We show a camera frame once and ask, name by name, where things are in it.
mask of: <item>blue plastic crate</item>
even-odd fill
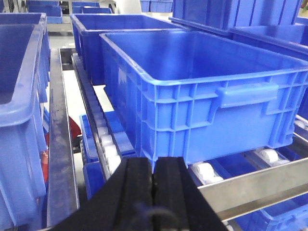
[[[172,0],[151,0],[150,11],[151,12],[172,12]]]
[[[209,162],[224,179],[256,170],[241,154]],[[299,231],[308,227],[308,194],[247,214],[236,221],[244,231]]]
[[[83,167],[83,175],[88,200],[104,185],[103,171],[100,162],[85,164]]]
[[[252,26],[231,29],[235,41],[308,61],[308,26]],[[308,92],[298,113],[308,119]]]
[[[150,11],[150,0],[140,0],[141,11],[149,12]]]
[[[158,20],[146,15],[133,14],[73,14],[71,15],[75,46],[82,55],[84,68],[93,85],[105,83],[103,56],[99,34],[110,31],[123,32],[129,29],[183,29],[173,23]]]
[[[93,1],[73,1],[72,2],[73,13],[82,13],[83,6],[99,7],[100,4],[99,2],[93,2]]]
[[[27,0],[27,6],[37,5],[37,6],[59,6],[59,1],[44,1],[44,0]]]
[[[88,117],[87,115],[81,115],[79,119],[83,138],[82,142],[85,150],[85,161],[86,163],[96,162],[98,161],[98,155]]]
[[[39,96],[40,102],[47,101],[46,87],[49,80],[49,58],[50,47],[47,32],[47,18],[45,13],[0,13],[0,25],[14,25],[14,24],[38,24],[43,27],[44,35],[42,42],[42,49],[40,53],[39,64]]]
[[[3,0],[0,0],[0,13],[4,11],[4,2]]]
[[[36,199],[46,193],[39,156],[46,143],[34,72],[42,36],[39,25],[0,25],[0,230],[28,223]]]
[[[291,25],[301,0],[174,0],[171,20],[229,37],[235,26]]]
[[[295,20],[296,23],[308,25],[308,18],[306,17],[297,17]]]
[[[101,37],[105,91],[139,156],[190,164],[292,143],[307,62],[201,32]]]
[[[81,8],[82,13],[112,13],[110,8],[95,7],[95,6],[83,6]]]
[[[61,6],[30,4],[28,11],[30,13],[46,13],[47,23],[62,23]]]

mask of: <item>metal rail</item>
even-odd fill
[[[73,58],[72,62],[73,62],[73,67],[74,67],[74,70],[75,70],[75,73],[76,73],[77,81],[78,81],[78,84],[79,84],[80,93],[81,93],[81,96],[82,96],[82,99],[83,99],[83,102],[84,102],[84,105],[85,105],[85,108],[86,108],[88,120],[89,120],[89,123],[90,123],[94,143],[95,143],[97,154],[98,154],[98,158],[99,158],[99,161],[101,163],[102,170],[103,170],[104,181],[106,181],[110,178],[110,173],[109,173],[109,170],[107,168],[107,162],[106,162],[105,156],[103,154],[103,147],[101,145],[100,138],[99,138],[99,135],[98,135],[98,131],[97,131],[97,128],[95,126],[96,121],[95,121],[94,115],[93,115],[92,110],[91,110],[91,102],[90,102],[90,100],[88,99],[88,96],[87,96],[87,93],[93,94],[93,96],[94,96],[95,92],[94,92],[93,86],[90,84],[89,80],[84,79],[84,77],[86,76],[85,70],[83,68],[77,68],[77,65],[81,66],[81,61],[79,59]]]
[[[308,158],[304,158],[201,186],[199,190],[221,220],[230,220],[308,193],[307,166]]]
[[[47,227],[79,208],[60,50],[51,50]]]

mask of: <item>red object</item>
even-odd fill
[[[78,124],[69,117],[69,125],[71,128],[72,140],[75,139],[77,136],[81,135],[81,130]],[[49,146],[49,133],[45,135],[46,144]]]
[[[42,152],[42,170],[44,182],[48,180],[48,150]]]

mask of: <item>crate handle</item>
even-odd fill
[[[277,99],[278,85],[262,82],[218,88],[216,91],[220,108],[264,103]]]

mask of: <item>plastic crate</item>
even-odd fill
[[[105,83],[103,56],[99,34],[128,29],[183,29],[184,27],[146,15],[134,14],[74,14],[71,15],[76,50],[82,55],[84,68],[93,85]]]
[[[209,161],[224,179],[256,169],[241,155]],[[308,194],[261,209],[236,219],[244,231],[299,231],[308,227]]]
[[[85,149],[85,162],[92,163],[98,161],[98,155],[91,131],[91,127],[88,121],[87,115],[81,115],[80,127],[82,131],[82,142]]]
[[[291,25],[301,0],[174,0],[171,20],[229,37],[235,26]]]
[[[150,11],[150,0],[140,0],[141,11],[149,12]]]
[[[252,26],[231,29],[235,41],[308,61],[308,26]],[[308,119],[308,92],[298,113]]]
[[[47,101],[46,87],[49,81],[50,46],[47,32],[47,17],[45,13],[0,13],[0,25],[38,24],[43,27],[44,35],[39,64],[39,99],[40,103]]]
[[[46,193],[39,156],[46,142],[34,72],[42,36],[39,25],[0,25],[0,230],[28,223],[37,198]]]
[[[150,11],[169,13],[172,12],[173,1],[169,0],[151,0]]]
[[[93,1],[73,1],[72,2],[72,8],[73,13],[81,13],[83,6],[96,6],[99,7],[99,2],[93,2]]]
[[[110,8],[95,7],[95,6],[83,6],[81,8],[82,13],[112,13]]]
[[[62,23],[62,8],[61,6],[50,5],[28,5],[30,13],[46,13],[47,23]]]
[[[88,200],[104,185],[103,171],[99,162],[85,164],[83,167],[83,175]]]
[[[101,37],[105,91],[139,156],[190,164],[292,143],[307,62],[201,32]]]
[[[308,25],[308,18],[306,17],[297,17],[295,20],[296,23]]]
[[[4,2],[0,0],[0,13],[4,12]]]
[[[43,0],[27,0],[27,6],[38,5],[38,6],[59,6],[59,1],[43,1]]]

